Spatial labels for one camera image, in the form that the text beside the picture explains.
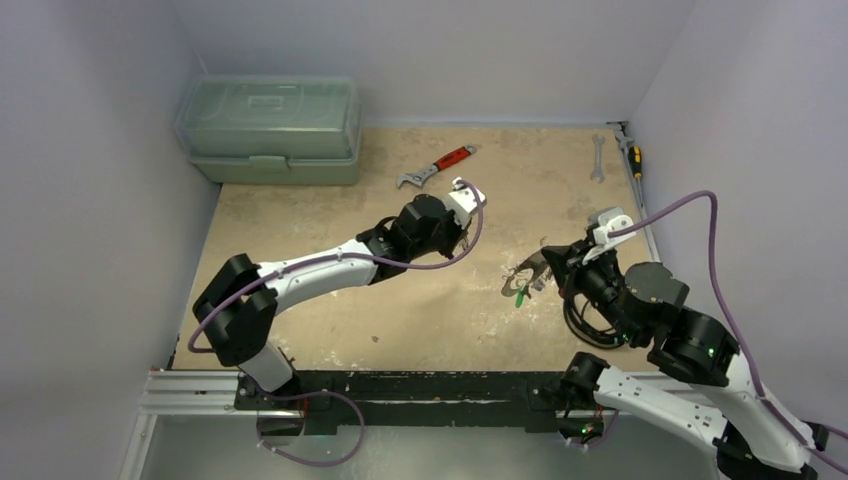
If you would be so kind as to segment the large perforated metal keyring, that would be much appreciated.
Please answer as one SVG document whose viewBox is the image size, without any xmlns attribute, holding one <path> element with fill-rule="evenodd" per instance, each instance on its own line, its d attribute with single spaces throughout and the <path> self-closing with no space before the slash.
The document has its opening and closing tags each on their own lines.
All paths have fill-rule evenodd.
<svg viewBox="0 0 848 480">
<path fill-rule="evenodd" d="M 503 277 L 500 292 L 504 297 L 515 297 L 519 293 L 538 292 L 545 288 L 551 277 L 552 271 L 548 262 L 541 251 L 537 251 L 508 271 Z"/>
</svg>

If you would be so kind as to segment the green key tag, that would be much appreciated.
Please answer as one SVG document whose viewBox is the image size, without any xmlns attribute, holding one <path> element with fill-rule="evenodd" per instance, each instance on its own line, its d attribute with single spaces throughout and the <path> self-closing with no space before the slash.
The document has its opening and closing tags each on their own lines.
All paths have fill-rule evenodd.
<svg viewBox="0 0 848 480">
<path fill-rule="evenodd" d="M 515 303 L 514 303 L 514 306 L 515 306 L 516 308 L 521 308 L 521 307 L 522 307 L 522 305 L 523 305 L 523 303 L 524 303 L 524 300 L 525 300 L 525 297 L 526 297 L 526 295 L 527 295 L 527 291 L 528 291 L 527 286 L 522 287 L 522 288 L 518 291 L 518 293 L 517 293 L 517 295 L 516 295 L 516 298 L 515 298 Z"/>
</svg>

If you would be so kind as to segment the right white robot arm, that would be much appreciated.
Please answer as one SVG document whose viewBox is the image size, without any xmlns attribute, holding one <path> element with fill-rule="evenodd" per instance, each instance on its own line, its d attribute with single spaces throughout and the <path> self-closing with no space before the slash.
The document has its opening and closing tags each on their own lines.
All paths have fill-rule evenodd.
<svg viewBox="0 0 848 480">
<path fill-rule="evenodd" d="M 561 296 L 583 296 L 628 346 L 646 349 L 649 363 L 710 403 L 651 387 L 578 352 L 556 392 L 566 408 L 628 412 L 712 456 L 728 479 L 817 478 L 811 458 L 826 448 L 824 427 L 778 419 L 783 410 L 756 387 L 740 340 L 717 319 L 686 306 L 688 286 L 660 263 L 621 272 L 615 251 L 589 259 L 590 250 L 586 240 L 542 248 Z"/>
</svg>

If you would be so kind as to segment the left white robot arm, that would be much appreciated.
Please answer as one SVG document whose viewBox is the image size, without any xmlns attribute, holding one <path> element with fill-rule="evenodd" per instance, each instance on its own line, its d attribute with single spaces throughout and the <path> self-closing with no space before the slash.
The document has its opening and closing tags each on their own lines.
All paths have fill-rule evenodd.
<svg viewBox="0 0 848 480">
<path fill-rule="evenodd" d="M 192 307 L 198 327 L 188 348 L 200 352 L 196 342 L 205 337 L 206 352 L 221 365 L 251 377 L 272 408 L 287 408 L 297 399 L 297 373 L 269 339 L 274 319 L 319 296 L 421 270 L 419 258 L 431 253 L 444 257 L 443 267 L 458 262 L 479 240 L 486 203 L 480 190 L 460 182 L 442 198 L 419 194 L 398 214 L 316 254 L 277 262 L 232 256 Z"/>
</svg>

